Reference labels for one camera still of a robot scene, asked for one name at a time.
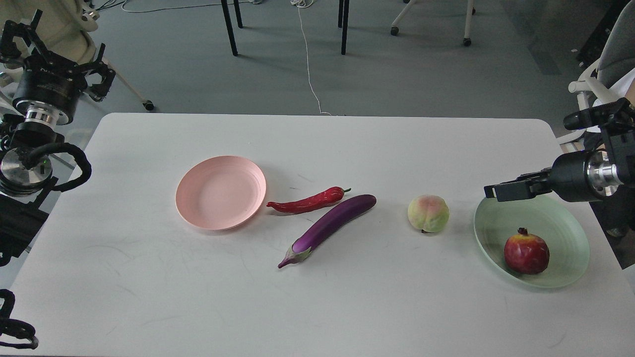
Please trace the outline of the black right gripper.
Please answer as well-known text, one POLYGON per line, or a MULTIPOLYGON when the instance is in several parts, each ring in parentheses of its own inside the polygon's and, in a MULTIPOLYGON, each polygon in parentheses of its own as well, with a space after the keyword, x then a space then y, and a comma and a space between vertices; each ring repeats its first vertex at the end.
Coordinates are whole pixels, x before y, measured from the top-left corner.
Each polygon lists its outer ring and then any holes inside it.
POLYGON ((533 199, 553 191, 566 202, 596 201, 596 194, 587 178, 590 156, 589 151, 563 154, 551 168, 521 174, 514 181, 485 186, 485 197, 510 202, 533 199))

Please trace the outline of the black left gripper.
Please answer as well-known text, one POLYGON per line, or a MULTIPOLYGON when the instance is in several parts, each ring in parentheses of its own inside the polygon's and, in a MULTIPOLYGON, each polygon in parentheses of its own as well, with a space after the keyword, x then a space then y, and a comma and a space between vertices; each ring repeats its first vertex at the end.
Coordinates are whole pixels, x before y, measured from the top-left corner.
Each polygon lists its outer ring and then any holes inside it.
POLYGON ((0 61, 9 69, 23 68, 14 93, 13 107, 25 115, 32 105, 45 104, 59 112, 57 125, 70 124, 79 96, 88 95, 94 102, 107 97, 116 73, 104 61, 106 45, 102 43, 93 61, 48 63, 48 48, 37 33, 43 11, 37 9, 30 23, 7 20, 0 42, 0 61), (68 71, 74 68, 74 74, 68 71))

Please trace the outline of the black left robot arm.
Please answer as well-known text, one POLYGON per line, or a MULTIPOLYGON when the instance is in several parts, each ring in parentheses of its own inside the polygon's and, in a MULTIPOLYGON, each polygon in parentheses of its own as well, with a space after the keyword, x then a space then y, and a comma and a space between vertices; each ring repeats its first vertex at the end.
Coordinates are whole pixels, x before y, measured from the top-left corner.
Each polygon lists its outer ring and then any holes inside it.
POLYGON ((116 71, 95 45, 97 11, 83 0, 1 2, 1 265, 19 258, 48 213, 50 192, 86 183, 83 150, 57 132, 73 121, 81 96, 101 102, 116 71))

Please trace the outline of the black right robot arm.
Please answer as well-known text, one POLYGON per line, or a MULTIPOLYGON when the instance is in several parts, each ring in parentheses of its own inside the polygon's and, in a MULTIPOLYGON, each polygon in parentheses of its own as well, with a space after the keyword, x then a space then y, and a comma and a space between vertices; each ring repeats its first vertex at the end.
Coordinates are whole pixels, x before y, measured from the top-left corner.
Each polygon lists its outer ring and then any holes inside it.
POLYGON ((555 192, 567 202, 589 202, 605 233, 624 237, 634 228, 633 105, 621 98, 568 115, 563 124, 570 130, 596 127, 599 134, 548 169, 486 186, 486 197, 504 202, 555 192))

